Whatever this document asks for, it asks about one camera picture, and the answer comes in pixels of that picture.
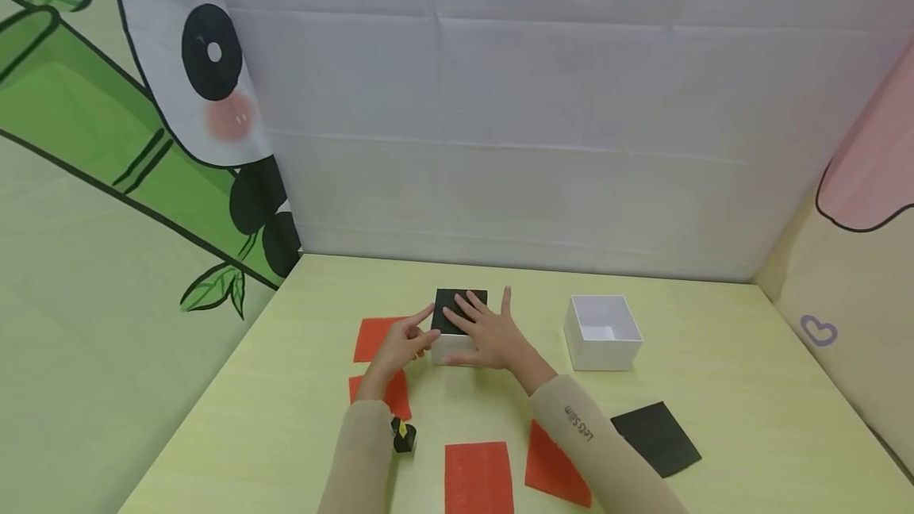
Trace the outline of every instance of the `white backdrop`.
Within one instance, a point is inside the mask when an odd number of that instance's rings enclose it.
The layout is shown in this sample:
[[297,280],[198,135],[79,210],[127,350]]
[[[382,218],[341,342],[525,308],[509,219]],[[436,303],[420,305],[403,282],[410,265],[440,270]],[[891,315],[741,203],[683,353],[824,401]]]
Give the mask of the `white backdrop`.
[[912,0],[227,0],[308,251],[745,279]]

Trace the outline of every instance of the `red paper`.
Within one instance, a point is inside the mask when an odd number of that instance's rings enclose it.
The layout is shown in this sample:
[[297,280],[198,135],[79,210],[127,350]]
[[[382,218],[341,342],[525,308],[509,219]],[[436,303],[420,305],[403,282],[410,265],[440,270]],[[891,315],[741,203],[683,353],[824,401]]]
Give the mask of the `red paper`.
[[402,317],[366,317],[359,327],[359,338],[355,341],[353,362],[370,362],[378,353],[381,343],[390,330],[390,324],[403,320]]
[[444,448],[444,514],[513,514],[507,444]]
[[[349,402],[355,401],[355,394],[359,392],[363,375],[349,378]],[[384,390],[384,402],[390,407],[390,412],[395,416],[409,420],[413,418],[413,411],[409,410],[409,394],[405,388],[405,374],[403,370],[397,371],[394,378],[387,383]]]
[[587,488],[587,483],[558,444],[552,442],[535,420],[530,426],[530,448],[524,484],[590,508],[590,489]]

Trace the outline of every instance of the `tabletop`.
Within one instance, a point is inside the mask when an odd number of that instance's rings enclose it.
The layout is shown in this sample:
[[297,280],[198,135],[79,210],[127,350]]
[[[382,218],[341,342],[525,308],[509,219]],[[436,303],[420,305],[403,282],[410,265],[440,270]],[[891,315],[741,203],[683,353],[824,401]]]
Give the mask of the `tabletop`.
[[[757,286],[306,255],[121,514],[315,512],[363,317],[439,287],[513,288],[518,326],[606,416],[665,401],[703,459],[667,478],[693,514],[914,512],[914,488]],[[571,295],[624,295],[644,344],[631,371],[571,369]],[[390,512],[444,512],[444,446],[505,441],[517,512],[601,512],[524,485],[530,410],[498,370],[407,368],[419,430],[391,466]],[[357,491],[357,482],[353,484]]]

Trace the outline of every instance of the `open white box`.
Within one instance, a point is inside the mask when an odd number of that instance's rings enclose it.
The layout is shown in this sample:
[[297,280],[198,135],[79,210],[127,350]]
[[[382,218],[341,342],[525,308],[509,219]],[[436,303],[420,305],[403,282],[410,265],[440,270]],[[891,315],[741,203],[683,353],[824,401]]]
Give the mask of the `open white box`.
[[576,370],[632,368],[643,342],[624,296],[572,296],[565,340]]

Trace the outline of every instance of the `wall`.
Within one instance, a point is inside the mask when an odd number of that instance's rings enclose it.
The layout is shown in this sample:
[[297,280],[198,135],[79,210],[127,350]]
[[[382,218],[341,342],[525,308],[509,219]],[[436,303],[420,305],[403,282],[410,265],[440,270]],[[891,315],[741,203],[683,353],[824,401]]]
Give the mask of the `wall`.
[[305,249],[750,278],[908,0],[227,0]]
[[282,283],[171,135],[116,0],[0,0],[2,512],[116,512]]
[[861,417],[914,470],[914,51],[849,131],[758,273]]

